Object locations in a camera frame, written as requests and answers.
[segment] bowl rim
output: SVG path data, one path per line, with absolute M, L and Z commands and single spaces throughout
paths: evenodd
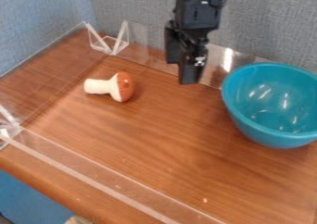
M 249 126 L 251 126 L 255 130 L 262 131 L 265 133 L 270 133 L 274 136 L 280 136 L 280 137 L 289 137 L 289 138 L 294 138 L 294 139 L 300 139 L 300 138 L 317 138 L 317 129 L 313 131 L 304 131 L 304 132 L 298 132 L 298 133 L 292 133 L 289 131 L 277 131 L 274 129 L 270 129 L 262 125 L 259 125 L 257 122 L 254 122 L 250 118 L 247 118 L 242 112 L 238 110 L 237 107 L 234 107 L 230 103 L 229 103 L 229 95 L 227 95 L 227 83 L 231 79 L 231 77 L 234 75 L 237 75 L 238 73 L 241 73 L 245 70 L 249 70 L 250 68 L 258 68 L 258 67 L 265 67 L 265 66 L 274 66 L 274 67 L 280 67 L 280 68 L 290 68 L 292 70 L 298 71 L 300 73 L 306 74 L 309 77 L 312 77 L 314 80 L 317 80 L 317 75 L 314 75 L 313 73 L 310 73 L 309 71 L 298 68 L 297 66 L 292 66 L 292 65 L 286 65 L 286 64 L 281 64 L 281 63 L 274 63 L 274 62 L 262 62 L 262 63 L 253 63 L 249 65 L 245 65 L 242 67 L 238 67 L 225 78 L 223 84 L 222 84 L 222 97 L 223 97 L 223 101 L 225 101 L 225 106 L 229 109 L 230 114 L 233 114 L 235 117 L 238 117 L 238 119 L 246 123 Z

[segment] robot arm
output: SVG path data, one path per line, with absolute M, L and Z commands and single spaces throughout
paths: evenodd
M 175 0 L 175 17 L 164 27 L 166 60 L 178 64 L 181 84 L 198 83 L 207 64 L 209 32 L 219 27 L 225 0 Z

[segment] plastic bowl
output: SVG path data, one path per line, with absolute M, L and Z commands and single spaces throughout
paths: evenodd
M 225 78 L 222 97 L 242 133 L 274 148 L 317 139 L 317 76 L 277 63 L 238 68 Z

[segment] wooden table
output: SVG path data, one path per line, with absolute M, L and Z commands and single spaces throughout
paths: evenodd
M 70 47 L 72 56 L 96 54 L 78 46 L 80 37 L 72 36 L 25 67 L 53 72 L 64 58 L 52 55 Z M 72 86 L 63 86 L 37 113 L 31 112 L 39 104 L 25 102 L 29 96 L 7 98 L 8 106 L 12 100 L 20 105 L 15 113 L 28 129 L 223 223 L 317 223 L 317 143 L 286 151 L 259 146 L 237 130 L 219 91 L 201 84 L 181 86 L 177 76 L 115 56 L 94 56 L 83 65 Z M 86 78 L 107 79 L 119 70 L 138 85 L 127 103 L 84 94 Z M 23 72 L 9 74 L 11 81 L 17 73 L 32 78 Z M 51 90 L 60 92 L 55 85 Z M 41 92 L 47 99 L 51 91 Z M 12 146 L 0 152 L 0 168 L 95 223 L 159 223 Z

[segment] toy mushroom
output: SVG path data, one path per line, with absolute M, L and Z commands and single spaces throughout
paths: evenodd
M 124 102 L 135 91 L 135 83 L 127 72 L 118 72 L 107 81 L 87 79 L 84 81 L 84 92 L 91 94 L 110 93 L 112 99 Z

